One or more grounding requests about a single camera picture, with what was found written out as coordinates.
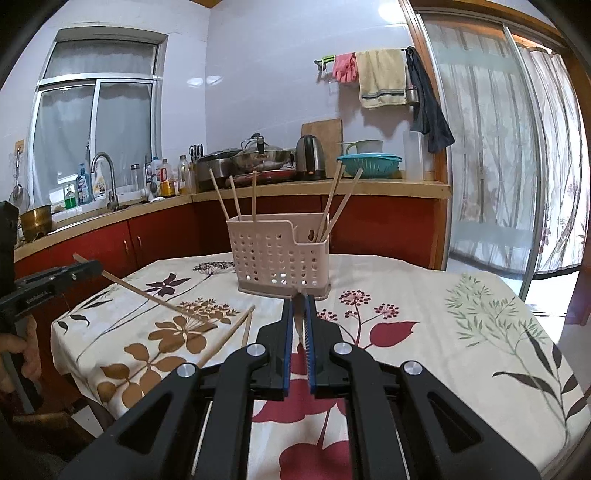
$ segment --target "table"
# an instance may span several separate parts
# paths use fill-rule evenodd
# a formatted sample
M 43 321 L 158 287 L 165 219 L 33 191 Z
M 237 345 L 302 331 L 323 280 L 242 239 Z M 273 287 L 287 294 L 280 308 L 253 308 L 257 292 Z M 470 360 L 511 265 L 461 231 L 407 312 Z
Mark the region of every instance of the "table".
M 331 255 L 332 289 L 317 303 L 346 341 L 380 362 L 414 359 L 551 478 L 590 420 L 566 360 L 526 305 L 497 276 L 425 270 L 400 260 Z M 163 376 L 256 305 L 249 341 L 281 317 L 282 300 L 240 293 L 232 255 L 159 260 L 127 281 L 214 322 L 195 320 L 112 285 L 52 324 L 62 374 L 120 417 Z M 208 363 L 239 348 L 244 326 Z M 303 348 L 294 338 L 290 395 L 255 403 L 249 479 L 350 478 L 343 405 L 310 396 Z

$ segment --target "electric kettle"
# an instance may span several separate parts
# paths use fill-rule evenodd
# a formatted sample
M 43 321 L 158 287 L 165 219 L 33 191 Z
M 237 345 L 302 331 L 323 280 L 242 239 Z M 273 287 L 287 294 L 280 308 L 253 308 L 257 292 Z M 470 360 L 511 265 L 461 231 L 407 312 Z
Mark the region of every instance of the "electric kettle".
M 320 140 L 314 135 L 304 135 L 295 148 L 297 180 L 324 180 L 324 151 Z

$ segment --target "towel rack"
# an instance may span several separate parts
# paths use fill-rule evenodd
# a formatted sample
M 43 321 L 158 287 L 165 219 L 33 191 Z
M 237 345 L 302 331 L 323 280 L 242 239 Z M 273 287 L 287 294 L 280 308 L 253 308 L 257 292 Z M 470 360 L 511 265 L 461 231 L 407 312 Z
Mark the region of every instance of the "towel rack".
M 400 48 L 400 50 L 405 51 L 406 47 Z M 318 67 L 319 72 L 323 72 L 326 70 L 326 64 L 332 61 L 335 61 L 336 55 L 327 55 L 326 57 L 322 57 L 320 60 L 315 60 L 316 66 Z

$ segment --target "utensil holder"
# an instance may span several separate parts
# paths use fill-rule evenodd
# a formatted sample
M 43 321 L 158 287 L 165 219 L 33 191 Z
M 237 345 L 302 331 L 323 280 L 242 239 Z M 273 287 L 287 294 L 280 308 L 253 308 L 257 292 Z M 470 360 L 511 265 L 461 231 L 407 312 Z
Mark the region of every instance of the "utensil holder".
M 238 290 L 281 299 L 300 291 L 324 300 L 330 291 L 329 239 L 309 240 L 322 213 L 257 215 L 255 222 L 245 217 L 226 222 Z

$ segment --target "silver bolt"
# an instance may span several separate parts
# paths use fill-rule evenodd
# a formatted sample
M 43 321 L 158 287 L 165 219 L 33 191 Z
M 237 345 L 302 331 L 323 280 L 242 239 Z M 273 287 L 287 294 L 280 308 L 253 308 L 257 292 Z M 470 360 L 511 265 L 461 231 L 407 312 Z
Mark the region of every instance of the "silver bolt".
M 246 347 L 246 353 L 248 353 L 250 356 L 261 356 L 266 351 L 267 349 L 265 346 L 261 345 L 260 343 L 253 343 L 252 345 Z
M 409 375 L 420 375 L 423 372 L 423 366 L 419 362 L 411 360 L 404 364 L 404 371 Z
M 353 351 L 353 347 L 350 343 L 339 342 L 333 345 L 333 350 L 339 355 L 348 355 Z
M 182 364 L 177 367 L 177 374 L 179 377 L 189 378 L 192 377 L 195 372 L 196 369 L 193 364 Z

